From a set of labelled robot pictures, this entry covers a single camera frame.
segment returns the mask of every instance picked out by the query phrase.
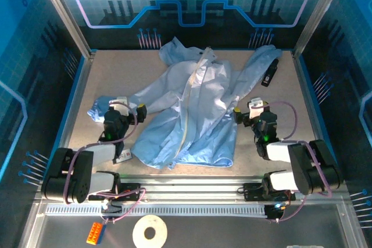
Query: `tape roll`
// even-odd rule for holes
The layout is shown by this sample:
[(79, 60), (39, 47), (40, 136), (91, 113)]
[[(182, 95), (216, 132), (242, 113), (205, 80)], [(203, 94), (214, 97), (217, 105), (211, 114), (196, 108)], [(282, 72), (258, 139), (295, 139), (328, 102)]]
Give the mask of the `tape roll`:
[[(145, 237), (147, 228), (153, 228), (155, 235), (152, 239)], [(164, 221), (155, 215), (143, 216), (133, 229), (133, 242), (137, 248), (161, 248), (167, 240), (168, 230)]]

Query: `enclosure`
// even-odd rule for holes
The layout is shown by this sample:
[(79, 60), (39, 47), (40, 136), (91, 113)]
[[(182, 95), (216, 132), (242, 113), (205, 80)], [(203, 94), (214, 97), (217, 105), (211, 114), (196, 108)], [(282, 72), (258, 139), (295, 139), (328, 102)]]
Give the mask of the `enclosure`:
[[(243, 125), (237, 128), (234, 157), (223, 166), (178, 162), (153, 168), (135, 154), (119, 164), (97, 166), (146, 188), (139, 208), (161, 213), (172, 227), (164, 247), (189, 238), (195, 247), (245, 247), (244, 233), (253, 247), (372, 245), (372, 0), (0, 3), (0, 187), (7, 220), (1, 247), (88, 246), (90, 224), (100, 222), (100, 214), (82, 209), (94, 211), (95, 205), (46, 200), (40, 194), (42, 180), (57, 148), (77, 149), (99, 139), (103, 124), (87, 114), (97, 98), (131, 96), (167, 71), (159, 49), (174, 37), (187, 48), (210, 46), (234, 71), (244, 69), (261, 46), (281, 49), (270, 85), (259, 82), (238, 107), (247, 112), (247, 102), (258, 96), (292, 104), (298, 115), (294, 139), (323, 139), (345, 184), (331, 199), (310, 195), (301, 212), (278, 227), (237, 217), (234, 210), (265, 204), (245, 202), (237, 193), (242, 184), (260, 183), (267, 172), (291, 168), (258, 156), (253, 132)], [(290, 134), (293, 112), (285, 106), (270, 109), (278, 115), (278, 136)], [(132, 149), (158, 115), (149, 113), (125, 147)], [(299, 195), (292, 208), (302, 199)], [(221, 213), (211, 213), (211, 207)], [(168, 213), (173, 209), (178, 213)], [(137, 219), (126, 220), (106, 228), (101, 246), (134, 247), (131, 231)], [(224, 230), (226, 237), (215, 233)]]

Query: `work surface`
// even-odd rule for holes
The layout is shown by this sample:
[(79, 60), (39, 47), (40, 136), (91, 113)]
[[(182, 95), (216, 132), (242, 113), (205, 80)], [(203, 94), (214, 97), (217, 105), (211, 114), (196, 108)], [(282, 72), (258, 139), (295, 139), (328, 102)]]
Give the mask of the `work surface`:
[[(235, 70), (243, 68), (253, 51), (215, 51), (219, 59), (227, 59)], [(72, 131), (70, 148), (79, 148), (96, 142), (103, 131), (103, 124), (95, 123), (88, 116), (94, 100), (101, 95), (130, 96), (155, 81), (167, 66), (160, 60), (158, 51), (98, 51), (95, 55), (87, 86)], [(297, 73), (290, 51), (284, 51), (278, 70), (269, 87), (258, 83), (248, 96), (239, 102), (242, 112), (247, 112), (247, 101), (261, 97), (267, 102), (285, 100), (293, 104), (298, 112), (298, 127), (292, 139), (311, 141), (314, 133), (310, 124), (305, 101), (300, 89)], [(279, 105), (270, 109), (278, 115), (278, 137), (289, 135), (294, 126), (294, 113), (291, 108)], [(150, 123), (155, 114), (148, 115), (145, 122), (139, 124), (136, 132), (125, 141), (127, 148), (132, 147), (138, 135)], [(109, 170), (120, 174), (135, 175), (263, 175), (274, 170), (288, 169), (288, 163), (265, 161), (258, 156), (253, 143), (253, 132), (242, 124), (238, 126), (238, 138), (235, 147), (234, 164), (230, 168), (187, 166), (178, 164), (173, 170), (157, 170), (148, 167), (136, 157), (120, 164), (103, 163), (98, 170)]]

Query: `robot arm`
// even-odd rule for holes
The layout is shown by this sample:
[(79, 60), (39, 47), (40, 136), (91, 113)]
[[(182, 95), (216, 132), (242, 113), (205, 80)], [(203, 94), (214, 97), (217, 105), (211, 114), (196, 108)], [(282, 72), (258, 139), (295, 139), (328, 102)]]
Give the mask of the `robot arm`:
[[(286, 201), (288, 200), (285, 195), (286, 191), (300, 192), (303, 195), (326, 191), (315, 162), (308, 148), (301, 144), (302, 141), (288, 142), (277, 138), (277, 115), (270, 112), (269, 107), (265, 107), (263, 112), (253, 118), (250, 117), (250, 112), (242, 114), (239, 110), (234, 110), (234, 118), (238, 124), (243, 123), (244, 126), (251, 127), (260, 157), (265, 160), (291, 163), (291, 170), (265, 174), (261, 185), (245, 184), (247, 201)], [(315, 140), (309, 142), (309, 145), (315, 153), (319, 167), (330, 188), (338, 189), (343, 179), (326, 143), (322, 140)]]
[[(137, 121), (144, 122), (145, 118), (146, 107), (140, 105), (137, 107)], [(114, 106), (109, 107), (103, 122), (105, 130), (99, 138), (99, 141), (104, 144), (86, 148), (74, 162), (67, 191), (67, 201), (69, 203), (82, 203), (87, 197), (89, 200), (103, 200), (104, 198), (97, 193), (120, 193), (140, 187), (139, 184), (121, 184), (120, 175), (115, 172), (98, 171), (92, 174), (92, 168), (98, 164), (110, 160), (114, 164), (122, 161), (121, 152), (124, 148), (124, 142), (121, 139), (124, 138), (129, 125), (134, 124), (134, 119), (135, 117), (132, 114), (116, 110)], [(56, 150), (41, 186), (41, 193), (44, 198), (64, 201), (63, 190), (66, 177), (76, 152), (76, 150), (68, 148)], [(125, 197), (125, 200), (128, 199), (131, 200), (131, 196)]]

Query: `light blue garment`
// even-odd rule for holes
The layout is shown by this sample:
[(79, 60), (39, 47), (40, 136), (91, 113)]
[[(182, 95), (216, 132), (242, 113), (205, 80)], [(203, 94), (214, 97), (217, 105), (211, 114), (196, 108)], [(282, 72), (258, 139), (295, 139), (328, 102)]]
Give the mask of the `light blue garment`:
[[(174, 38), (159, 51), (169, 68), (129, 98), (131, 107), (144, 103), (148, 113), (161, 111), (131, 150), (144, 164), (154, 168), (173, 168), (177, 163), (231, 167), (237, 138), (233, 109), (282, 54), (272, 45), (262, 46), (242, 71), (234, 71), (229, 61), (216, 60), (213, 51), (197, 67), (203, 52), (185, 48)], [(113, 98), (95, 101), (88, 112), (95, 121), (103, 121), (109, 99)]]

